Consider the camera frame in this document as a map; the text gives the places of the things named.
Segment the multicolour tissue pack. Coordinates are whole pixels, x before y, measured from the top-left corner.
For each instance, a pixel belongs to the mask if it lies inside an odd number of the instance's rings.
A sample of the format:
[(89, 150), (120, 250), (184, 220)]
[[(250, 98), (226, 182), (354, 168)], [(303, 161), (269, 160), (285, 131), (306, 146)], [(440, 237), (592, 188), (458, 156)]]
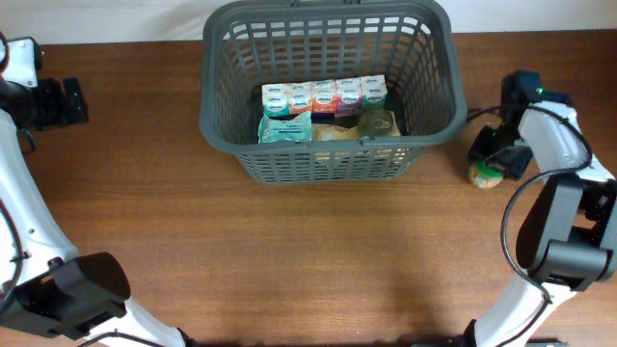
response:
[(266, 84), (261, 92), (265, 116), (281, 119), (311, 111), (315, 120), (384, 108), (389, 93), (384, 75)]

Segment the tan paper pouch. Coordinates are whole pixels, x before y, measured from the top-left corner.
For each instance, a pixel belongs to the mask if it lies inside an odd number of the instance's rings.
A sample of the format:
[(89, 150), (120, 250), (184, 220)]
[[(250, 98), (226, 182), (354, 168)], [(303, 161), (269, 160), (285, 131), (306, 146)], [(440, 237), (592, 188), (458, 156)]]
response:
[[(400, 137), (401, 132), (396, 124), (395, 116), (392, 111), (390, 111), (392, 118), (394, 120), (394, 127), (391, 132), (384, 137)], [(361, 140), (361, 139), (374, 139), (369, 137), (362, 137), (359, 133), (358, 123), (357, 125), (351, 128), (345, 128), (338, 125), (333, 124), (314, 124), (312, 126), (312, 139), (317, 142), (327, 142), (327, 141), (343, 141), (343, 140)], [(377, 149), (375, 157), (376, 158), (386, 158), (391, 149)], [(317, 152), (315, 154), (315, 160), (319, 164), (328, 165), (332, 162), (342, 162), (344, 160), (350, 159), (352, 156), (351, 150), (344, 151), (336, 151), (335, 154), (329, 154), (328, 152)]]

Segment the silver tin can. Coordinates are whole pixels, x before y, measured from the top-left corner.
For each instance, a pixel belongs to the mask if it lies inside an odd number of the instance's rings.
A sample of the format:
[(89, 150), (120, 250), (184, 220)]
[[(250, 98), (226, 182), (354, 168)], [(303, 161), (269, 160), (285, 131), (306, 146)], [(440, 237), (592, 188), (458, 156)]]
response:
[(394, 127), (390, 111), (386, 109), (371, 109), (362, 114), (358, 121), (359, 133), (362, 137), (384, 137)]

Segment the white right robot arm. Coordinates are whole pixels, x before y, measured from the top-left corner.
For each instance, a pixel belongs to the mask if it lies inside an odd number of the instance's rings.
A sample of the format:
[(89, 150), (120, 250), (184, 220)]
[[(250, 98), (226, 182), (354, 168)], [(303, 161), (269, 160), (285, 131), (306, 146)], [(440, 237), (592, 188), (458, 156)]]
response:
[(537, 72), (503, 78), (501, 102), (468, 152), (479, 188), (539, 172), (508, 201), (500, 245), (515, 273), (493, 307), (471, 321), (458, 346), (525, 346), (563, 303), (616, 270), (616, 178), (597, 159), (565, 93), (550, 92)]

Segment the grey plastic basket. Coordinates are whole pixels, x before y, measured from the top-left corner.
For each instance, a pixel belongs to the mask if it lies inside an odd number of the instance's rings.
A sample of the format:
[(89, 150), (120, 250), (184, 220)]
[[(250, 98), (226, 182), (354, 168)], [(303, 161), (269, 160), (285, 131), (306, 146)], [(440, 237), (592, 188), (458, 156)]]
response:
[(388, 180), (467, 116), (432, 0), (237, 1), (202, 45), (201, 133), (262, 183)]

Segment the green lid jar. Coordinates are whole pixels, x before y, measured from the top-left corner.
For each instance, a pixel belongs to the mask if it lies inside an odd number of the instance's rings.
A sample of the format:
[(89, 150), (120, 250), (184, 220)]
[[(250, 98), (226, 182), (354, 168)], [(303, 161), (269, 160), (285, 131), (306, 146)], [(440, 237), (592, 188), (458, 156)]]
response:
[(503, 180), (503, 174), (487, 167), (482, 160), (478, 160), (469, 166), (469, 180), (480, 189), (491, 189)]

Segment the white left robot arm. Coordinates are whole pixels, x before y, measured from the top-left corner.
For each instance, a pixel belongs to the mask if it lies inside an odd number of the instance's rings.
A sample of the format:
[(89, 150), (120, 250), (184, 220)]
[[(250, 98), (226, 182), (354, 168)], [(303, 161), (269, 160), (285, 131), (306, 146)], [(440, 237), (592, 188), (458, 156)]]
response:
[(1, 325), (83, 346), (193, 346), (139, 305), (109, 253), (80, 254), (52, 217), (25, 162), (35, 131), (89, 120), (74, 77), (37, 76), (31, 37), (1, 40)]

